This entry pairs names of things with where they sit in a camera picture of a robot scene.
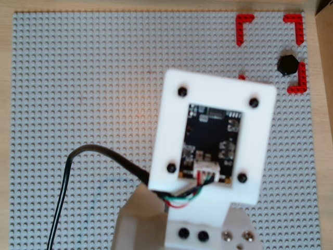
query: red wire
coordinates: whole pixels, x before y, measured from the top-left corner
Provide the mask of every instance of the red wire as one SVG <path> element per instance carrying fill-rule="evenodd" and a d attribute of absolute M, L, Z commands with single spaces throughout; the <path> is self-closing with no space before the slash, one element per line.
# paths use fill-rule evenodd
<path fill-rule="evenodd" d="M 188 203 L 184 204 L 184 205 L 180 205 L 180 206 L 175 206 L 172 205 L 169 201 L 164 201 L 169 207 L 173 207 L 173 208 L 183 208 L 186 207 L 188 205 Z"/>
<path fill-rule="evenodd" d="M 197 172 L 197 185 L 198 186 L 200 185 L 200 178 L 201 178 L 201 173 L 200 173 L 200 171 L 198 171 Z M 172 208 L 183 208 L 188 205 L 188 203 L 186 203 L 184 205 L 175 206 L 175 205 L 172 205 L 171 202 L 169 202 L 169 201 L 164 201 L 164 202 L 165 202 L 165 204 L 167 204 L 169 207 L 172 207 Z"/>
<path fill-rule="evenodd" d="M 201 177 L 201 174 L 200 174 L 200 171 L 197 172 L 197 186 L 200 185 L 200 177 Z"/>

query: green wire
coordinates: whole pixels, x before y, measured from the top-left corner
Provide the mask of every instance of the green wire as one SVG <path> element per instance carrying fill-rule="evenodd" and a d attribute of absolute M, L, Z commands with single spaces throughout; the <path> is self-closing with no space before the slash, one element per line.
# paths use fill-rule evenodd
<path fill-rule="evenodd" d="M 165 197 L 163 197 L 163 199 L 166 201 L 189 201 L 190 202 L 200 194 L 201 190 L 202 190 L 202 187 L 198 190 L 198 192 L 195 195 L 193 195 L 190 198 L 188 198 L 188 196 L 186 196 L 186 197 L 167 197 L 167 196 L 165 196 Z"/>

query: black hexagonal nut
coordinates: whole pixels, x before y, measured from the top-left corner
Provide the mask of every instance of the black hexagonal nut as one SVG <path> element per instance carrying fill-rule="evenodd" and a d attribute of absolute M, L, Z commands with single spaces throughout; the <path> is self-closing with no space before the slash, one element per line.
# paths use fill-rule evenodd
<path fill-rule="evenodd" d="M 277 70 L 284 76 L 288 76 L 297 72 L 298 64 L 298 60 L 293 55 L 282 56 L 277 63 Z"/>

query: white mounting plate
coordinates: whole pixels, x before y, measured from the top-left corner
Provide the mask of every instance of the white mounting plate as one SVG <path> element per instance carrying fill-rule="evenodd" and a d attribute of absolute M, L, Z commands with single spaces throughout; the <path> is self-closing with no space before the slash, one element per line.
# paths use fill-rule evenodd
<path fill-rule="evenodd" d="M 179 87 L 187 88 L 187 95 L 178 95 Z M 249 105 L 251 98 L 259 100 L 257 108 Z M 222 197 L 221 202 L 255 204 L 259 197 L 266 148 L 274 111 L 276 89 L 273 85 L 238 79 L 208 76 L 206 74 L 168 70 L 165 74 L 158 129 L 152 157 L 149 189 L 175 192 L 190 180 L 179 179 L 188 108 L 190 104 L 242 112 L 237 139 L 232 184 L 210 184 L 203 194 Z M 175 163 L 175 173 L 168 173 L 167 165 Z M 246 183 L 237 181 L 237 175 L 247 175 Z M 198 204 L 200 197 L 191 204 Z"/>

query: cable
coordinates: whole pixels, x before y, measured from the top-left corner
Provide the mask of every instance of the cable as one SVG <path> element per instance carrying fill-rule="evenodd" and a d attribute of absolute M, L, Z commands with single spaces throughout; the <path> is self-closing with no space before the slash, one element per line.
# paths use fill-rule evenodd
<path fill-rule="evenodd" d="M 103 155 L 113 159 L 115 162 L 117 162 L 119 165 L 121 165 L 131 174 L 138 177 L 142 181 L 143 184 L 148 186 L 149 173 L 146 170 L 142 169 L 141 167 L 130 162 L 125 157 L 116 153 L 115 151 L 108 149 L 107 147 L 93 145 L 93 144 L 83 145 L 81 147 L 78 147 L 77 149 L 75 149 L 68 155 L 67 160 L 66 160 L 65 170 L 63 172 L 63 179 L 62 179 L 62 184 L 61 184 L 61 188 L 60 188 L 59 200 L 58 200 L 58 204 L 57 204 L 56 211 L 54 214 L 50 236 L 48 238 L 47 250 L 52 250 L 52 245 L 53 245 L 54 238 L 56 236 L 63 202 L 65 200 L 65 195 L 66 195 L 66 190 L 67 190 L 67 186 L 68 186 L 68 182 L 69 182 L 69 176 L 70 176 L 73 159 L 75 156 L 77 156 L 83 152 L 86 152 L 86 151 L 97 152 L 97 153 L 103 154 Z M 200 180 L 199 180 L 197 186 L 191 188 L 190 190 L 185 191 L 184 193 L 182 193 L 178 196 L 174 196 L 167 192 L 159 192 L 159 191 L 153 191 L 153 192 L 159 198 L 161 198 L 165 202 L 165 204 L 167 204 L 168 206 L 174 207 L 174 208 L 182 208 L 182 207 L 187 206 L 191 200 L 193 200 L 195 197 L 197 197 L 197 195 L 199 195 L 203 186 L 208 185 L 212 182 L 214 182 L 213 176 L 211 178 L 206 178 L 206 180 L 203 183 L 200 183 Z M 184 201 L 188 201 L 188 202 L 186 204 L 183 204 L 180 206 L 175 206 L 175 205 L 171 204 L 171 202 L 170 202 L 170 201 L 175 201 L 175 200 L 179 200 L 179 201 L 184 200 Z"/>
<path fill-rule="evenodd" d="M 105 156 L 108 156 L 109 158 L 111 158 L 115 162 L 117 162 L 119 165 L 124 167 L 131 174 L 138 177 L 142 181 L 142 183 L 148 185 L 149 173 L 146 170 L 135 165 L 134 163 L 130 162 L 125 157 L 116 153 L 115 151 L 108 149 L 107 147 L 93 145 L 93 144 L 83 145 L 81 147 L 78 147 L 72 153 L 70 153 L 68 155 L 67 160 L 66 160 L 65 170 L 63 172 L 63 180 L 62 180 L 60 194 L 59 194 L 59 200 L 58 200 L 57 208 L 55 211 L 50 236 L 48 238 L 47 250 L 52 250 L 53 241 L 56 236 L 56 231 L 57 231 L 58 222 L 59 222 L 59 218 L 60 218 L 60 214 L 61 214 L 61 209 L 63 206 L 63 201 L 65 200 L 65 195 L 66 195 L 66 190 L 67 190 L 67 185 L 68 185 L 68 181 L 69 181 L 73 158 L 86 151 L 93 151 L 93 152 L 97 152 L 97 153 L 103 154 Z"/>

